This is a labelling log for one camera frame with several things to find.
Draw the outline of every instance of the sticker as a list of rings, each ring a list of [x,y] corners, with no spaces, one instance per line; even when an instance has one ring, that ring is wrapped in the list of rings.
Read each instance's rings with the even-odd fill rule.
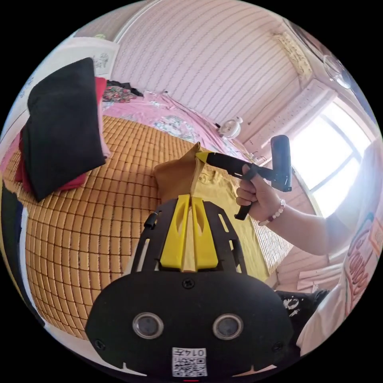
[[[383,247],[383,225],[376,218],[372,224],[369,239],[379,257]]]
[[[172,348],[174,377],[207,376],[205,348]]]

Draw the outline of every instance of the qr code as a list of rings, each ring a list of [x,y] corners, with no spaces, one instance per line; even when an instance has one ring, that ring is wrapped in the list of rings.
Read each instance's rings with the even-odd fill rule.
[[[205,348],[173,348],[172,371],[175,377],[207,376]]]

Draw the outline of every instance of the floral bedsheet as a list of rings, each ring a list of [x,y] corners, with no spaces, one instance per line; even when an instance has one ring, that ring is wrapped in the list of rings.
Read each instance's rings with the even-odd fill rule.
[[[103,114],[151,126],[213,152],[245,159],[231,140],[223,140],[213,121],[186,108],[167,94],[144,92],[129,103],[103,102]]]

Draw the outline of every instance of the camera lens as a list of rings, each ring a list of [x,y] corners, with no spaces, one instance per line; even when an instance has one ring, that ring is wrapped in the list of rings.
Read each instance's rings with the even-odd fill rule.
[[[219,316],[213,324],[213,333],[218,339],[231,340],[237,338],[243,329],[242,320],[234,314]]]
[[[141,338],[155,339],[162,334],[164,324],[156,314],[143,312],[134,318],[133,330]]]

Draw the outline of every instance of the screw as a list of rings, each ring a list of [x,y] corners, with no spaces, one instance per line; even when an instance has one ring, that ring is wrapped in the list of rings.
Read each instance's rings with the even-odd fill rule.
[[[186,278],[182,281],[182,286],[184,288],[187,288],[187,289],[193,288],[194,287],[194,281],[190,278]]]
[[[95,340],[95,346],[101,351],[105,350],[105,344],[99,339]]]
[[[282,342],[278,342],[278,343],[275,343],[275,344],[273,345],[273,347],[271,348],[271,351],[272,351],[272,352],[278,352],[278,351],[280,351],[282,348],[283,348],[283,343],[282,343]]]

